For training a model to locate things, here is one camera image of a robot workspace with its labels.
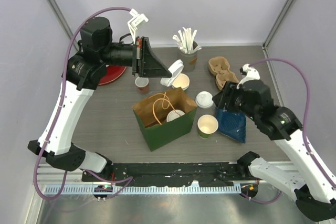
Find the gray wooden table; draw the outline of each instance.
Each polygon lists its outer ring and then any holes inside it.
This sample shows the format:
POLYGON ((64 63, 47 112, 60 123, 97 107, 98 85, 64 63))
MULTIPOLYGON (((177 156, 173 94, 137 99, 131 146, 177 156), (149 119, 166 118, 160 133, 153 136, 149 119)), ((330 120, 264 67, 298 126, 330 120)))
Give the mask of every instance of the gray wooden table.
MULTIPOLYGON (((166 66, 176 60, 176 48, 155 48, 154 52, 166 66)), ((195 99, 201 91, 212 95, 219 92, 215 78, 208 71, 207 62, 216 56, 227 58, 233 71, 240 78, 239 69, 246 63, 264 58, 260 46, 204 47, 198 54, 196 69, 187 73, 190 86, 188 96, 195 99)), ((274 100, 278 102, 267 64, 257 66, 263 82, 271 87, 274 100)), ((164 91, 159 79, 150 79, 150 92, 140 94, 131 69, 116 82, 98 87, 79 119, 73 142, 92 152, 98 152, 113 162, 234 162, 248 151, 258 153, 268 161, 287 161, 284 152, 261 134, 250 120, 247 121, 246 144, 240 144, 216 132, 204 140, 197 135, 197 120, 201 115, 214 114, 211 109, 197 109, 191 133, 172 143, 150 152, 139 130, 132 105, 146 96, 164 91)))

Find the blue plastic package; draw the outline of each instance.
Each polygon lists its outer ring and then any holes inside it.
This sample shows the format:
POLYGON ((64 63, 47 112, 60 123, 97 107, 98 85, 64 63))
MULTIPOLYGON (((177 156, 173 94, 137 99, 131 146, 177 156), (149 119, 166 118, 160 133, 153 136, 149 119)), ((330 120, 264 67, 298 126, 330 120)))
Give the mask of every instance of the blue plastic package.
POLYGON ((245 144, 246 142, 246 117, 242 113, 230 113, 216 109, 218 131, 232 139, 245 144))

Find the purple cable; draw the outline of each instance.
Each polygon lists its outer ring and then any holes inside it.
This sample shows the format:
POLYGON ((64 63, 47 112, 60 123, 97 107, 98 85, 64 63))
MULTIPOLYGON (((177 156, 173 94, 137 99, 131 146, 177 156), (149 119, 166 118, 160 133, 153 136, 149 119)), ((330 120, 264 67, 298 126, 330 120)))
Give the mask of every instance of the purple cable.
MULTIPOLYGON (((122 183, 122 182, 127 181, 127 183, 126 183, 123 187, 121 187, 121 188, 120 188, 117 192, 115 192, 114 194, 112 194, 112 195, 106 197, 106 199, 111 199, 111 198, 115 197, 116 195, 118 195, 119 193, 121 193, 121 191, 123 191, 123 190, 125 189, 125 187, 127 187, 127 186, 130 184, 130 182, 132 181, 132 179, 133 179, 133 177, 130 176, 130 177, 128 177, 128 178, 126 178, 126 179, 123 179, 123 180, 120 180, 120 181, 108 181, 108 180, 105 180, 105 179, 99 177, 98 175, 96 175, 95 173, 93 173, 93 172, 90 171, 90 170, 86 170, 86 171, 89 172, 89 173, 90 173, 91 175, 93 175, 94 177, 96 177, 97 179, 100 179, 101 181, 108 182, 108 183, 111 183, 111 184, 119 184, 119 183, 122 183)), ((52 211, 54 208, 55 208, 58 212, 64 212, 64 213, 67 214, 67 213, 70 213, 70 212, 75 212, 75 211, 79 210, 80 208, 82 208, 82 207, 84 207, 84 206, 90 204, 90 203, 93 202, 93 201, 96 201, 96 199, 92 199, 92 200, 90 200, 90 201, 87 201, 87 202, 85 202, 84 204, 82 204, 81 206, 79 206, 79 207, 77 207, 77 208, 75 208, 75 209, 72 209, 72 210, 61 210, 61 209, 58 209, 57 207, 55 207, 55 203, 56 203, 56 201, 54 201, 54 202, 52 203, 52 205, 50 206, 50 208, 49 208, 49 210, 48 210, 48 212, 47 212, 47 214, 46 214, 46 216, 45 216, 45 218, 44 218, 43 224, 46 223, 46 221, 47 221, 48 218, 49 218, 49 215, 50 215, 51 211, 52 211)))
MULTIPOLYGON (((250 199, 249 196, 248 196, 248 192, 246 192, 246 194, 241 193, 241 195, 243 195, 247 199, 250 199)), ((259 203, 259 204, 268 205, 268 204, 272 204, 275 201, 277 201, 281 197, 281 195, 282 195, 282 191, 279 192, 277 197, 275 197, 273 200, 270 200, 270 201, 262 201, 262 200, 253 199, 253 198, 251 198, 250 200, 253 201, 253 202, 259 203)))
POLYGON ((88 17, 82 24, 80 24, 80 26, 77 28, 77 30, 74 32, 71 40, 70 40, 70 43, 69 43, 69 46, 68 46, 68 49, 67 49, 67 52, 66 52, 66 56, 65 56, 65 59, 64 59, 64 67, 63 67, 63 77, 62 77, 62 88, 61 88, 61 97, 60 97, 60 100, 59 100, 59 104, 58 104, 58 109, 56 111, 56 114, 55 114, 55 117, 51 123, 51 126, 50 126, 50 129, 49 129, 49 132, 46 136, 46 139, 45 139, 45 142, 44 144, 42 145, 42 148, 38 154, 38 157, 37 157, 37 160, 36 160, 36 163, 35 163, 35 167, 34 167, 34 174, 33 174, 33 183, 34 183, 34 187, 35 187, 35 190, 38 194, 38 196, 40 196, 42 199, 44 200, 54 200, 56 199, 58 196, 60 196, 60 194, 62 193, 63 191, 63 188, 64 188, 64 185, 65 185, 65 180, 66 180, 66 177, 67 177, 67 172, 64 172, 64 177, 63 177, 63 181, 62 181, 62 185, 61 185, 61 188, 59 190, 59 192, 52 196, 52 197, 47 197, 45 196, 41 190, 39 189, 38 187, 38 183, 37 183, 37 170, 38 170, 38 166, 39 166, 39 163, 41 161, 41 158, 42 158, 42 154, 45 150, 45 148, 47 147, 47 143, 49 142, 49 139, 51 137, 51 134, 53 133, 53 130, 55 128, 55 125, 57 123, 57 120, 59 118, 59 115, 61 113, 61 109, 63 107, 63 102, 64 102, 64 98, 65 98, 65 90, 66 90, 66 80, 67 80, 67 68, 68 68, 68 60, 69 60, 69 57, 70 57, 70 52, 71 52, 71 48, 72 48, 72 45, 74 44, 75 42, 75 39, 77 37, 77 35, 79 34, 80 32, 80 29, 85 25, 86 21, 93 18, 93 17, 96 17, 97 15, 99 14, 102 14, 102 13, 105 13, 105 12, 108 12, 110 10, 125 10, 127 12, 130 12, 131 9, 130 8, 126 8, 126 7, 109 7, 109 8, 105 8, 103 10, 100 10, 94 14, 92 14, 90 17, 88 17))
POLYGON ((305 107, 305 113, 303 114, 303 130, 302 130, 302 137, 303 137, 303 142, 305 144, 305 147, 307 149, 307 152, 310 153, 311 158, 313 159, 314 163, 316 164, 316 166, 319 168, 319 170, 321 171, 321 173, 324 175, 324 177, 327 179, 327 181, 330 183, 330 185, 334 188, 336 188, 336 183, 334 183, 334 181, 329 177, 329 175, 327 174, 326 170, 324 170, 324 168, 322 167, 322 165, 320 164, 320 162, 317 160, 317 158, 311 154, 311 148, 308 144, 308 139, 307 139, 307 119, 308 119, 308 111, 309 111, 309 103, 310 103, 310 86, 308 83, 308 80, 305 76, 305 74, 302 72, 302 70, 296 66, 294 63, 288 61, 288 60, 283 60, 283 59, 278 59, 278 58, 268 58, 268 59, 263 59, 257 62, 254 62, 252 64, 250 64, 250 67, 253 67, 259 63, 263 63, 266 61, 281 61, 284 62, 290 66, 292 66, 293 68, 295 68, 300 75, 303 78, 303 81, 305 82, 306 85, 306 89, 307 89, 307 100, 306 100, 306 107, 305 107))

